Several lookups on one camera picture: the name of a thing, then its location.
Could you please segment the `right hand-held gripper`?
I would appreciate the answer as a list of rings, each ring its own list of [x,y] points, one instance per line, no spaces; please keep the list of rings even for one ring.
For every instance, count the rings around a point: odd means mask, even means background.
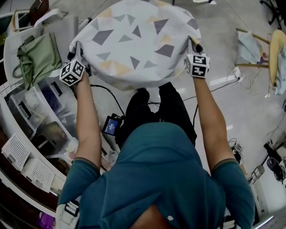
[[[190,76],[196,78],[205,78],[210,68],[210,57],[191,37],[189,38],[185,65]]]

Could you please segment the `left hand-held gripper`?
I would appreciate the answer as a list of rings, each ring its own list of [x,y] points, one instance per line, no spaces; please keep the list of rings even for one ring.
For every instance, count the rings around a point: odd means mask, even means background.
[[[89,63],[83,58],[83,48],[80,41],[76,42],[76,55],[74,58],[60,69],[59,80],[67,86],[78,84],[86,72],[92,75]]]

